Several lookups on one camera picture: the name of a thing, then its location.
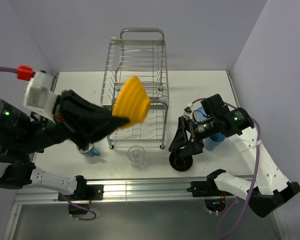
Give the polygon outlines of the black bowl floral outside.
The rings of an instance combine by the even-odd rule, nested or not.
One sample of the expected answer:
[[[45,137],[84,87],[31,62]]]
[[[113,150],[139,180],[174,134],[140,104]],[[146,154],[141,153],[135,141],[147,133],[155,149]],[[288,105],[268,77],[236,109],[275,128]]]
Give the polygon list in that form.
[[[193,158],[191,156],[180,158],[179,152],[179,150],[176,150],[170,153],[169,164],[174,170],[178,172],[188,171],[193,165]]]

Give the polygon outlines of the yellow ribbed bowl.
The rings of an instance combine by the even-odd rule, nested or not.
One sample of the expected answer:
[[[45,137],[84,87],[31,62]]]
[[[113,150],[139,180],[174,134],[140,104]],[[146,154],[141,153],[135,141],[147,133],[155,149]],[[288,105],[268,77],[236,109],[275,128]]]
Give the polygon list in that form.
[[[121,129],[126,129],[145,121],[151,103],[140,79],[132,76],[123,85],[115,101],[112,115],[128,118],[129,123],[121,127]]]

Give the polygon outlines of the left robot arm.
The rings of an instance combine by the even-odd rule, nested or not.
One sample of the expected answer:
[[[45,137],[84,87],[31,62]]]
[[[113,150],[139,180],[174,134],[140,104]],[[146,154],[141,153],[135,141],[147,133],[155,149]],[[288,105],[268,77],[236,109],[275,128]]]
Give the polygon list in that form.
[[[0,188],[19,190],[39,186],[81,200],[88,193],[82,175],[59,177],[43,170],[30,155],[66,140],[79,148],[98,142],[129,123],[127,117],[113,116],[112,111],[80,97],[73,90],[57,96],[52,119],[38,120],[0,99]]]

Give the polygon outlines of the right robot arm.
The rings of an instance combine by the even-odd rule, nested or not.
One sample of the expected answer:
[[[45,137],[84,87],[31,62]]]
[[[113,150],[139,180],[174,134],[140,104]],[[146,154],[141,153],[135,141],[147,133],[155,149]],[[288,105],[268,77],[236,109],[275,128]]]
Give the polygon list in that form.
[[[192,167],[193,156],[203,153],[204,140],[217,134],[230,138],[251,170],[252,181],[236,177],[224,169],[191,182],[193,197],[212,197],[223,193],[245,200],[250,209],[264,218],[300,193],[298,182],[290,181],[278,168],[261,141],[261,128],[247,111],[223,101],[219,94],[198,99],[206,119],[197,122],[190,103],[178,118],[175,136],[168,148],[169,163],[179,172]]]

